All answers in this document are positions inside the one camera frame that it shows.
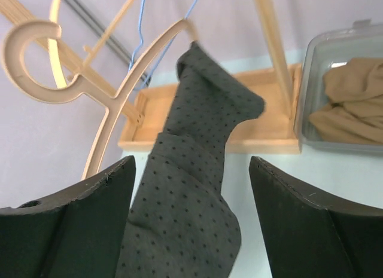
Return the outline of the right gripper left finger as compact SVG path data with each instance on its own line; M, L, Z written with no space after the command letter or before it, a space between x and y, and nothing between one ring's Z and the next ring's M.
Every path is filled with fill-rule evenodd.
M135 175L128 156L54 194L1 209L1 276L113 277Z

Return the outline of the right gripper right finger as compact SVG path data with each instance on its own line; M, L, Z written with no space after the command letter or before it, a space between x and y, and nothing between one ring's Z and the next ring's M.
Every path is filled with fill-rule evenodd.
M251 187L273 277L381 277L382 210L310 185L260 157Z

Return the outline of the dark grey dotted skirt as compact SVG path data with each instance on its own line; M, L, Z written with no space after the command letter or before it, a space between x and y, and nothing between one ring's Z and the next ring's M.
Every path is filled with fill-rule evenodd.
M226 142L264 100L193 42L127 219L117 277L228 277L239 222L221 195Z

